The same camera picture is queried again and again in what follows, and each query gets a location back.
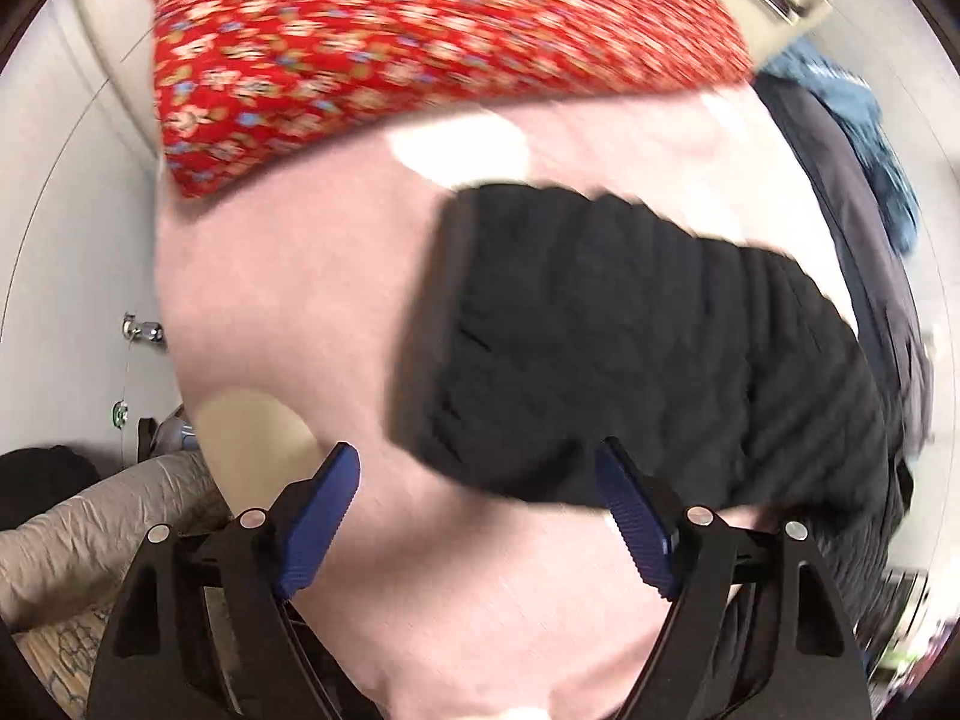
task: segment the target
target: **white wall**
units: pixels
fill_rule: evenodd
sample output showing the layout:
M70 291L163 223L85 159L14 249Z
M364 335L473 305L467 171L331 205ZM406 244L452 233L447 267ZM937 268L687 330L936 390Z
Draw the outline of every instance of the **white wall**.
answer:
M38 14L0 74L0 110L0 452L62 442L117 470L138 416L178 403L165 356L120 333L124 312L157 318L154 152L73 0Z
M117 94L144 137L157 141L152 85L151 0L74 0Z

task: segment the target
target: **red floral fabric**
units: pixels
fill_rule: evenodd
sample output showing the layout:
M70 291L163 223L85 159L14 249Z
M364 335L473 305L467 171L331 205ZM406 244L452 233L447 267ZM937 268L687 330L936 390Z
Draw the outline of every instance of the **red floral fabric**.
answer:
M155 0L155 101L184 196L385 114L672 92L750 59L717 0Z

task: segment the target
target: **dark clothing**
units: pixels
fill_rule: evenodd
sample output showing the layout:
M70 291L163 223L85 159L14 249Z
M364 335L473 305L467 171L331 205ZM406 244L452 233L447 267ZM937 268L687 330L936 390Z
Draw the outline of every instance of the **dark clothing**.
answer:
M65 446L0 455L0 531L18 528L99 480L93 463Z
M809 176L827 220L860 345L886 410L887 445L892 455L912 460L929 432L933 382L904 263L887 241L847 137L824 105L802 86L766 74L757 76L755 90Z
M872 188L891 246L899 254L909 254L917 242L920 206L880 128L880 104L867 82L827 59L803 37L771 59L763 72L796 81L829 109Z
M886 549L848 551L881 538L883 409L797 263L614 196L491 185L455 202L472 204L472 256L421 459L491 493L600 506L593 452L619 437L685 503L805 519L856 618Z

